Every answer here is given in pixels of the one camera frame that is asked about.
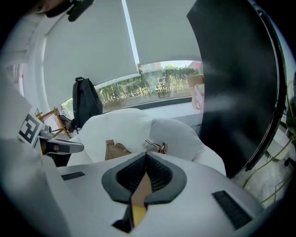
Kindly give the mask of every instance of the white bean bag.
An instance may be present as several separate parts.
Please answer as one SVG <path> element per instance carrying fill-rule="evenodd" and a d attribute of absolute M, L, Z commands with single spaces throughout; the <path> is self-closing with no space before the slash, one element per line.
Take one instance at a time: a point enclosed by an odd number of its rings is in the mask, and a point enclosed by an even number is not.
<path fill-rule="evenodd" d="M 73 142 L 84 144 L 84 151 L 72 154 L 68 166 L 105 160 L 106 140 L 122 143 L 130 152 L 153 150 L 145 142 L 166 143 L 168 155 L 207 165 L 226 175 L 222 158 L 205 146 L 186 124 L 170 119 L 153 119 L 138 109 L 116 110 L 90 118 Z"/>

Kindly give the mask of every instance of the black backpack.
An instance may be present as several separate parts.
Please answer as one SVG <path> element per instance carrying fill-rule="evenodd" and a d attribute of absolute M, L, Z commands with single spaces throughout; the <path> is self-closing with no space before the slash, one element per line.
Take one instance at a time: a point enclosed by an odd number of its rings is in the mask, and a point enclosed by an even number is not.
<path fill-rule="evenodd" d="M 74 124 L 82 128 L 92 116 L 103 113 L 103 105 L 89 79 L 77 77 L 73 85 Z"/>

